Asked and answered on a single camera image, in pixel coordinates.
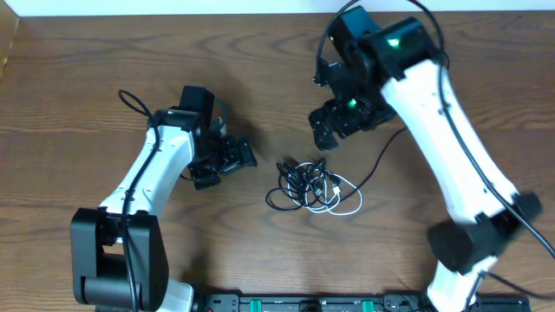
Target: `black wire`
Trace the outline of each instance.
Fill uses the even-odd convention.
[[[347,10],[351,5],[359,2],[360,0],[351,0],[345,4],[328,22],[328,25],[323,30],[322,38],[320,38],[320,43],[318,44],[318,52],[316,54],[316,75],[314,76],[315,82],[321,84],[320,81],[320,59],[322,57],[323,43],[326,41],[326,36],[328,35],[328,30],[330,30],[331,24],[340,16],[345,10]]]
[[[501,276],[498,276],[495,273],[483,271],[482,274],[485,275],[485,276],[489,276],[489,277],[495,279],[496,281],[498,281],[502,284],[505,284],[506,286],[508,286],[512,289],[517,290],[522,295],[529,296],[531,298],[535,298],[535,299],[539,299],[539,300],[547,300],[547,301],[555,300],[555,293],[551,293],[551,294],[547,294],[547,295],[545,295],[545,294],[536,294],[535,292],[532,292],[530,290],[523,289],[522,287],[520,287],[519,285],[517,285],[515,283],[511,283],[511,282],[507,281],[505,278],[503,278]]]
[[[127,107],[133,109],[135,112],[137,112],[137,113],[139,113],[139,114],[141,114],[141,115],[143,115],[143,116],[147,116],[147,113],[145,113],[145,110],[140,110],[139,108],[137,108],[137,107],[135,107],[134,105],[132,105],[131,103],[129,103],[129,102],[123,97],[124,94],[127,95],[127,96],[129,96],[129,97],[132,98],[133,100],[135,100],[137,103],[141,103],[138,97],[134,96],[132,93],[130,93],[130,92],[128,92],[128,91],[125,91],[125,90],[121,90],[121,89],[120,89],[120,90],[118,91],[118,96],[120,97],[120,100],[121,100],[125,105],[127,105]]]
[[[434,25],[435,30],[437,31],[437,36],[438,36],[439,44],[440,44],[440,55],[445,55],[445,40],[444,40],[444,37],[443,37],[443,32],[441,31],[441,27],[438,24],[437,20],[435,19],[434,14],[432,12],[430,12],[428,10],[428,8],[426,8],[424,5],[422,5],[418,1],[416,1],[416,0],[408,0],[408,1],[413,3],[414,5],[416,5],[417,7],[419,7],[428,16],[428,18],[430,19],[430,21]],[[456,125],[454,124],[453,119],[451,118],[451,114],[449,113],[450,105],[445,101],[445,95],[444,95],[444,90],[443,90],[443,66],[442,66],[443,62],[440,62],[440,64],[441,65],[439,66],[439,74],[438,74],[438,89],[439,89],[439,95],[440,95],[440,100],[441,100],[442,112],[445,114],[445,116],[447,118],[447,122],[449,123],[449,126],[451,127],[451,130],[453,131],[453,134],[454,134],[455,138],[459,142],[459,145],[460,145],[461,149],[463,150],[465,155],[468,157],[468,160],[470,160],[470,163],[472,164],[474,170],[476,170],[476,172],[480,176],[480,179],[482,180],[482,182],[484,182],[484,184],[486,185],[487,190],[490,193],[492,193],[492,195],[496,199],[498,199],[499,202],[509,212],[511,212],[511,214],[517,220],[519,220],[519,222],[522,225],[524,225],[527,228],[527,230],[529,230],[534,235],[534,237],[536,239],[538,239],[538,241],[551,254],[553,259],[555,259],[555,250],[553,249],[553,246],[547,241],[547,239],[545,239],[545,237],[543,237],[541,235],[541,233],[538,232],[538,230],[536,230],[530,223],[528,223],[527,220],[525,220],[522,216],[520,216],[519,212],[516,211],[516,209],[514,209],[513,206],[511,204],[509,204],[506,201],[505,198],[503,198],[503,196],[495,189],[495,187],[493,186],[493,183],[487,178],[486,174],[482,171],[482,169],[480,168],[480,166],[476,162],[476,159],[474,158],[472,153],[470,153],[470,150],[468,149],[467,144],[465,143],[465,141],[460,136],[459,130],[457,129]],[[555,300],[555,296],[534,294],[533,292],[531,292],[529,290],[526,290],[526,289],[523,289],[523,288],[521,288],[520,286],[518,286],[514,283],[508,282],[507,280],[503,279],[500,276],[495,275],[494,273],[483,271],[483,272],[480,273],[479,276],[481,276],[481,275],[490,276],[490,277],[496,279],[498,282],[504,283],[505,285],[507,285],[507,286],[509,286],[509,287],[521,292],[521,293],[533,295],[534,297],[536,297],[538,299]]]
[[[370,178],[372,178],[372,175],[374,175],[374,172],[377,169],[378,165],[380,164],[380,160],[382,159],[382,156],[385,153],[385,151],[388,149],[389,144],[391,144],[391,142],[393,142],[393,140],[405,130],[407,130],[406,127],[396,131],[391,136],[391,138],[389,138],[388,143],[386,143],[386,145],[383,147],[382,151],[380,152],[380,155],[375,161],[374,167],[372,168],[372,171],[370,171],[369,175],[355,188],[353,192],[349,193],[349,195],[346,195],[344,198],[342,198],[340,202],[343,202],[347,198],[350,198],[351,196],[353,196],[358,190],[360,190],[360,188],[366,182],[368,182]],[[325,179],[328,179],[329,176],[334,175],[332,172],[330,172],[325,168],[325,164],[326,164],[325,159],[320,159],[315,165],[306,166],[306,170],[302,172],[302,168],[295,168],[295,166],[291,164],[288,164],[285,162],[281,164],[277,163],[276,167],[277,167],[277,170],[279,171],[279,177],[277,177],[278,187],[271,189],[266,194],[266,198],[265,198],[266,204],[277,211],[297,211],[301,209],[303,206],[310,207],[314,205],[316,202],[322,205],[328,205],[329,203],[326,203],[320,199],[323,196],[322,193],[320,193],[319,195],[317,194],[318,190],[321,191],[323,189],[323,181]],[[313,178],[315,178],[314,177],[315,171],[320,172],[318,179],[315,182],[310,182]],[[289,183],[290,185],[289,188],[283,187],[282,179],[284,179],[286,182]],[[296,200],[300,205],[297,205],[291,208],[283,208],[275,205],[271,201],[271,195],[273,192],[276,192],[276,191],[281,191],[287,198]],[[309,194],[311,193],[313,195],[314,200],[312,202],[306,201],[305,195],[307,193]]]
[[[372,178],[372,175],[374,175],[375,169],[377,169],[378,164],[380,163],[380,160],[382,159],[383,154],[385,153],[385,151],[388,149],[389,144],[391,144],[391,142],[393,142],[393,140],[397,137],[397,135],[401,134],[402,132],[404,132],[405,130],[407,130],[406,127],[404,127],[401,130],[398,130],[397,132],[393,133],[393,135],[391,136],[391,138],[389,138],[388,143],[386,143],[386,145],[383,147],[382,151],[380,152],[380,155],[378,156],[378,158],[375,160],[374,163],[374,167],[372,168],[372,171],[369,173],[369,175],[364,178],[364,180],[356,187],[356,189],[351,192],[349,195],[345,196],[344,198],[341,198],[341,201],[345,201],[347,200],[349,197],[355,195],[355,193],[360,190],[360,188],[370,179]]]
[[[279,176],[277,177],[278,187],[271,189],[266,194],[266,204],[277,211],[297,211],[303,206],[310,207],[316,202],[322,205],[328,205],[328,203],[323,202],[320,198],[323,197],[324,181],[328,178],[331,173],[326,169],[326,159],[320,159],[314,165],[307,165],[306,168],[296,168],[294,165],[283,162],[277,163],[276,168],[279,171]],[[283,180],[287,182],[290,187],[283,186]],[[283,195],[287,198],[297,201],[300,205],[291,208],[283,208],[275,205],[271,200],[271,195],[276,192],[281,191]],[[312,193],[314,200],[308,201],[306,195]]]
[[[133,105],[129,104],[129,102],[127,102],[123,98],[123,94],[128,95],[133,100],[135,100],[142,107],[143,111],[140,111],[137,107],[134,107]],[[140,177],[146,171],[148,164],[150,164],[156,152],[158,152],[158,147],[160,146],[160,133],[158,131],[158,127],[154,125],[154,117],[150,113],[150,110],[148,110],[148,107],[141,100],[139,100],[139,98],[137,98],[135,95],[131,94],[130,92],[121,90],[121,89],[118,91],[118,96],[127,106],[131,107],[135,112],[144,114],[148,117],[149,124],[154,130],[154,137],[155,137],[153,149],[148,154],[147,159],[145,160],[145,162],[142,164],[139,171],[135,175],[133,181],[129,185],[129,188],[125,191],[123,207],[121,208],[121,232],[122,232],[121,243],[123,244],[123,253],[125,255],[125,262],[127,266],[127,278],[129,279],[129,288],[131,289],[131,300],[133,303],[133,312],[136,312],[140,308],[140,303],[139,303],[139,295],[137,294],[137,289],[136,289],[137,286],[135,284],[133,264],[131,263],[131,253],[129,250],[129,232],[127,231],[127,213],[129,210],[129,202],[133,198],[135,187],[139,183]]]

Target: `black power strip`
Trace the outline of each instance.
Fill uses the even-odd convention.
[[[204,297],[206,312],[428,312],[434,311],[421,294],[384,296],[238,296]],[[478,296],[472,312],[531,312],[522,296]]]

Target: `wooden table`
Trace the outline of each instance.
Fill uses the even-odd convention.
[[[409,15],[375,18],[386,25]],[[185,84],[223,99],[229,132],[251,136],[259,167],[202,192],[178,181],[161,220],[172,277],[245,293],[424,290],[436,264],[425,232],[447,213],[410,134],[388,149],[354,216],[277,212],[264,203],[285,156],[325,156],[330,170],[359,181],[402,127],[396,120],[317,152],[307,116],[331,97],[311,80],[329,18],[24,18],[0,83],[2,310],[91,310],[72,294],[69,222],[119,184],[145,138],[145,118],[116,92],[129,90],[155,110],[177,105]],[[555,242],[555,14],[438,18],[461,104],[506,176],[541,197],[536,225]],[[332,55],[329,46],[324,56]],[[526,233],[494,271],[548,291],[554,267]],[[480,290],[509,291],[493,281]]]

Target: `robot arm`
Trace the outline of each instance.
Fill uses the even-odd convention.
[[[380,29],[362,7],[341,14],[328,32],[344,63],[320,60],[335,99],[310,114],[320,149],[340,138],[375,129],[395,113],[403,119],[430,164],[443,192],[450,220],[428,231],[439,262],[427,296],[440,312],[459,312],[473,286],[520,231],[522,224],[489,192],[454,135],[438,91],[439,54],[414,18]],[[460,108],[447,75],[443,94],[448,113],[469,152],[506,202],[527,220],[541,211],[535,194],[520,195],[493,163]]]
[[[405,75],[403,80],[386,82],[382,95],[403,119],[424,153],[440,184],[451,219],[456,224],[477,224],[477,216],[493,218],[504,211],[503,205],[487,190],[472,167],[442,112],[435,83],[438,65],[426,60],[405,70]],[[513,197],[518,195],[516,188],[487,154],[460,108],[447,75],[443,77],[446,100],[451,105],[450,114],[457,129],[487,177],[513,204]],[[489,270],[496,262],[496,256],[485,257],[474,263],[470,271],[461,274],[449,270],[439,261],[435,278],[428,288],[429,300],[439,311],[462,311],[479,273]]]
[[[193,160],[194,142],[191,132],[172,126],[159,126],[158,130],[160,147],[153,163],[147,167],[135,189],[129,205],[130,215],[137,211],[146,211],[149,215],[160,218],[175,182]],[[100,207],[106,207],[109,213],[121,213],[125,191],[152,151],[154,142],[154,130],[150,128],[137,160],[120,185],[102,201]]]
[[[130,309],[124,255],[105,252],[103,246],[121,242],[125,193],[152,152],[153,127],[160,134],[157,153],[132,190],[127,219],[129,254],[134,268],[139,309],[189,311],[190,285],[169,277],[169,266],[158,219],[181,172],[186,167],[196,189],[217,185],[219,175],[244,166],[256,166],[249,140],[225,135],[225,123],[212,119],[214,96],[205,88],[183,88],[180,105],[158,110],[149,125],[145,145],[126,177],[98,209],[81,208],[71,222],[71,249],[75,299],[84,304]]]

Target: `green connector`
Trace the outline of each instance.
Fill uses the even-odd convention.
[[[372,301],[363,301],[362,302],[362,312],[374,312],[374,302],[372,302]]]
[[[262,301],[255,299],[251,300],[251,312],[262,312]]]

